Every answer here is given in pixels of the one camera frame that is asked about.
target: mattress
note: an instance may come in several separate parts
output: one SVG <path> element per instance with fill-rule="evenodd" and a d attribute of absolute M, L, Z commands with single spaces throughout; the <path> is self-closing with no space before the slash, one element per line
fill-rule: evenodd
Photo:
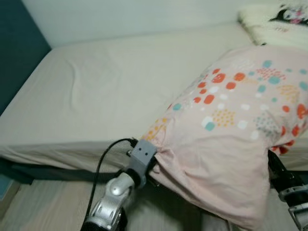
<path fill-rule="evenodd" d="M 249 45 L 231 23 L 53 49 L 0 117 L 0 157 L 94 171 L 112 141 L 140 138 L 207 66 Z M 125 149 L 105 171 L 126 165 Z"/>

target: teal wall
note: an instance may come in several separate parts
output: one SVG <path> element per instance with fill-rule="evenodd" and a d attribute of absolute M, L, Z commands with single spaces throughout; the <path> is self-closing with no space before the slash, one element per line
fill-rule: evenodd
<path fill-rule="evenodd" d="M 6 191 L 9 189 L 13 180 L 4 175 L 0 175 L 0 201 L 4 198 Z"/>
<path fill-rule="evenodd" d="M 20 0 L 0 0 L 0 115 L 50 47 Z"/>

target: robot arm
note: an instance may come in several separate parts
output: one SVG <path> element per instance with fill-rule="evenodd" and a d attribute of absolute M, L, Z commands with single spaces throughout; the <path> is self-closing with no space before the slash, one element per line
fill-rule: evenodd
<path fill-rule="evenodd" d="M 129 166 L 117 178 L 110 180 L 105 195 L 85 220 L 81 231 L 123 231 L 127 220 L 123 204 L 134 188 L 146 184 L 146 173 L 157 148 L 140 140 L 131 152 Z M 278 156 L 269 151 L 271 183 L 300 231 L 308 231 L 308 185 L 300 177 L 286 170 Z"/>
<path fill-rule="evenodd" d="M 157 148 L 146 140 L 137 143 L 128 168 L 107 183 L 105 195 L 95 205 L 81 231 L 124 230 L 127 221 L 123 204 L 133 188 L 142 188 L 146 184 L 146 173 L 156 152 Z"/>
<path fill-rule="evenodd" d="M 296 174 L 287 171 L 278 156 L 269 151 L 271 183 L 300 231 L 308 230 L 308 185 Z"/>

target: white wall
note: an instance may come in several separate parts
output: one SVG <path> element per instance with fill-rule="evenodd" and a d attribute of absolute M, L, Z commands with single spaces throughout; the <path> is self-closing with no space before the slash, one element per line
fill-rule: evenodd
<path fill-rule="evenodd" d="M 52 47 L 235 21 L 240 6 L 279 0 L 22 0 Z"/>

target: pillow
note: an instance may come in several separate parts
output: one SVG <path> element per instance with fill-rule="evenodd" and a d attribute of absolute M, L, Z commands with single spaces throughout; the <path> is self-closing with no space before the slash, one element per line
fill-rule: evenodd
<path fill-rule="evenodd" d="M 307 128 L 308 53 L 231 51 L 206 69 L 142 137 L 158 147 L 151 176 L 242 228 L 260 225 L 268 149 Z"/>

